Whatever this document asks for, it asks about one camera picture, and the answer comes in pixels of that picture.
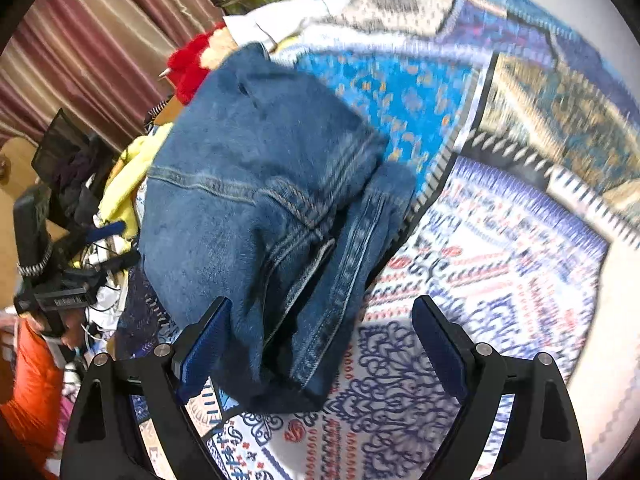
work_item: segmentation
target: teal patterned fabric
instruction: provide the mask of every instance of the teal patterned fabric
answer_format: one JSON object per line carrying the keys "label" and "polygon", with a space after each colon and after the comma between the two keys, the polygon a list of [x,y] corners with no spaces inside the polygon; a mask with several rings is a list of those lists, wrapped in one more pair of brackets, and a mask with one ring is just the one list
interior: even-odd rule
{"label": "teal patterned fabric", "polygon": [[320,78],[389,136],[386,158],[415,171],[418,192],[462,127],[473,85],[468,64],[394,55],[305,54],[296,68]]}
{"label": "teal patterned fabric", "polygon": [[[636,126],[640,124],[638,104],[622,82],[620,75],[580,34],[531,0],[486,1],[508,12],[510,19],[507,22],[513,24],[511,27],[515,27],[516,20],[520,20],[535,25],[541,30],[547,30],[550,33],[550,46],[554,50],[555,57],[572,69],[584,74],[620,109],[623,116]],[[532,39],[528,38],[527,47],[532,47],[532,43]]]}
{"label": "teal patterned fabric", "polygon": [[601,194],[640,179],[638,131],[574,70],[500,56],[480,127],[535,147]]}

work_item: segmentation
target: bedspread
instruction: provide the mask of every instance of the bedspread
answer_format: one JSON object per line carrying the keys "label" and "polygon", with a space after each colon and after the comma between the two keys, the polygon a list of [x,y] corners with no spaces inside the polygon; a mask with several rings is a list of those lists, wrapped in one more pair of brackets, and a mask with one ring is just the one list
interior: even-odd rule
{"label": "bedspread", "polygon": [[[188,412],[230,477],[417,479],[459,409],[410,323],[429,294],[474,341],[556,359],[596,479],[640,417],[638,104],[530,0],[366,0],[358,14],[359,1],[278,2],[227,24],[238,44],[275,50],[291,36],[271,59],[318,76],[388,136],[386,156],[416,174],[404,230],[320,412],[244,413],[210,382]],[[429,1],[428,22],[412,24]],[[475,478],[492,469],[512,400]]]}

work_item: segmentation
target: pink fabric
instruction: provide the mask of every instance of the pink fabric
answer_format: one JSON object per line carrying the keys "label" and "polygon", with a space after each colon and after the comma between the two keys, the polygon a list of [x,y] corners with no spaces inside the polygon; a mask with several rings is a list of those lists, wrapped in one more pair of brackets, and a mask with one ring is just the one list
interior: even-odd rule
{"label": "pink fabric", "polygon": [[62,449],[65,445],[66,428],[69,427],[69,419],[71,418],[71,412],[74,410],[74,404],[62,397],[60,400],[60,419],[58,420],[58,435],[56,436],[56,448]]}

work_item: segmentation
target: metal screw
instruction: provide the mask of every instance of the metal screw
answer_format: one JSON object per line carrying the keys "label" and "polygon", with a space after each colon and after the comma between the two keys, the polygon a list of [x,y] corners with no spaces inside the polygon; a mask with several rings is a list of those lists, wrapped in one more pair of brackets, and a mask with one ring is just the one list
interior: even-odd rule
{"label": "metal screw", "polygon": [[94,363],[96,366],[102,366],[104,364],[107,364],[108,360],[109,360],[109,354],[106,354],[104,352],[94,357]]}
{"label": "metal screw", "polygon": [[490,345],[488,345],[487,343],[478,343],[476,345],[476,352],[478,352],[480,355],[491,355],[491,353],[494,351],[493,348],[491,348]]}
{"label": "metal screw", "polygon": [[156,354],[158,357],[164,357],[165,355],[169,355],[170,351],[171,351],[171,346],[167,344],[161,344],[154,348],[154,354]]}
{"label": "metal screw", "polygon": [[545,354],[544,352],[538,355],[538,360],[545,366],[549,366],[554,361],[549,354]]}

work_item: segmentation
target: orange fabric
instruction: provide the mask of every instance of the orange fabric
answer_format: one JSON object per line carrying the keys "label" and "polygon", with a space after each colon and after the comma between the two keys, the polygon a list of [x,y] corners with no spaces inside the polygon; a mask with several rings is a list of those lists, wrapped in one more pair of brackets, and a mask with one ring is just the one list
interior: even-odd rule
{"label": "orange fabric", "polygon": [[45,478],[43,469],[58,433],[63,371],[56,367],[44,339],[20,320],[14,397],[0,406],[2,416]]}

